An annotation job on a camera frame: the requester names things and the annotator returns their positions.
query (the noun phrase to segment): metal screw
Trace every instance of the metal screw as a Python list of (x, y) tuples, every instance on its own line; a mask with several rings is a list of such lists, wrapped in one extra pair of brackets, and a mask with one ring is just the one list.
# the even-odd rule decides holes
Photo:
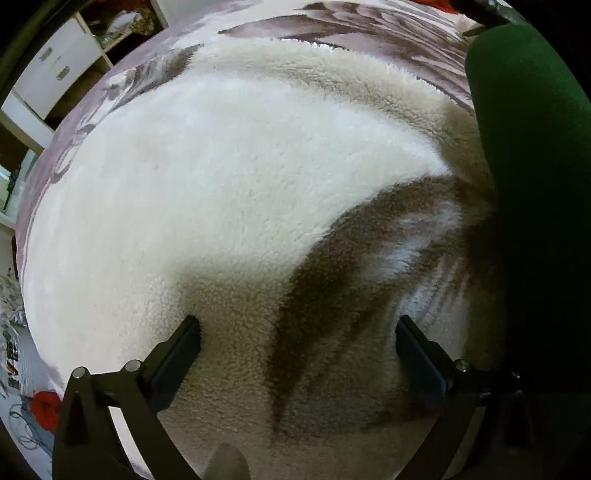
[(128, 372), (137, 372), (141, 366), (142, 362), (140, 362), (139, 360), (130, 360), (125, 364), (125, 369)]
[(86, 368), (84, 368), (84, 367), (77, 367), (72, 372), (72, 376), (74, 378), (82, 378), (82, 377), (84, 377), (84, 375), (86, 375), (86, 372), (88, 372), (88, 370)]
[(453, 364), (456, 366), (456, 369), (460, 372), (467, 372), (472, 368), (470, 362), (468, 360), (464, 360), (463, 358), (456, 360)]

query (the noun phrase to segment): drawer handle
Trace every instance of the drawer handle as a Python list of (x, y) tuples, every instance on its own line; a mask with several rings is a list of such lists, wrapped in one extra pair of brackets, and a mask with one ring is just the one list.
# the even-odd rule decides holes
[(68, 73), (70, 73), (70, 67), (64, 67), (64, 69), (57, 74), (56, 79), (63, 80), (64, 78), (66, 78), (66, 75), (68, 75)]
[(49, 55), (51, 55), (51, 52), (52, 51), (53, 51), (53, 48), (52, 47), (49, 47), (46, 51), (44, 51), (43, 54), (41, 55), (41, 58), (40, 58), (41, 61), (46, 61), (47, 60), (47, 57)]

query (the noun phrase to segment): green fabric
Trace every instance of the green fabric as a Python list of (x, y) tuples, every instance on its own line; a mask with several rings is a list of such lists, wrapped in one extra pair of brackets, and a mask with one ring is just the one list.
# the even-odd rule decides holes
[(505, 229), (509, 361), (540, 388), (589, 385), (591, 103), (530, 26), (481, 34), (466, 71)]

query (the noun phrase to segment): wall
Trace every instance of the wall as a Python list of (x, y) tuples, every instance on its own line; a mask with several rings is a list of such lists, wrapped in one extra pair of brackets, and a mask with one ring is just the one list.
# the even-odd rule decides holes
[(218, 2), (219, 0), (152, 0), (152, 5), (156, 11), (160, 10), (168, 25), (172, 25), (203, 12)]

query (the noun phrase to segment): black clamp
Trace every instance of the black clamp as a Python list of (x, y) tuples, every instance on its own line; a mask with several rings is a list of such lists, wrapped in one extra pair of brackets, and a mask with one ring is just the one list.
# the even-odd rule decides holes
[(413, 387), (426, 407), (440, 410), (435, 425), (396, 480), (441, 480), (479, 407), (486, 407), (486, 415), (464, 468), (453, 478), (541, 478), (519, 375), (483, 372), (464, 359), (452, 361), (406, 315), (400, 318), (396, 334), (396, 350)]
[(54, 480), (141, 480), (131, 468), (109, 414), (121, 409), (155, 479), (199, 480), (156, 417), (167, 409), (200, 351), (200, 327), (187, 316), (144, 362), (91, 375), (76, 368), (61, 406), (53, 452)]

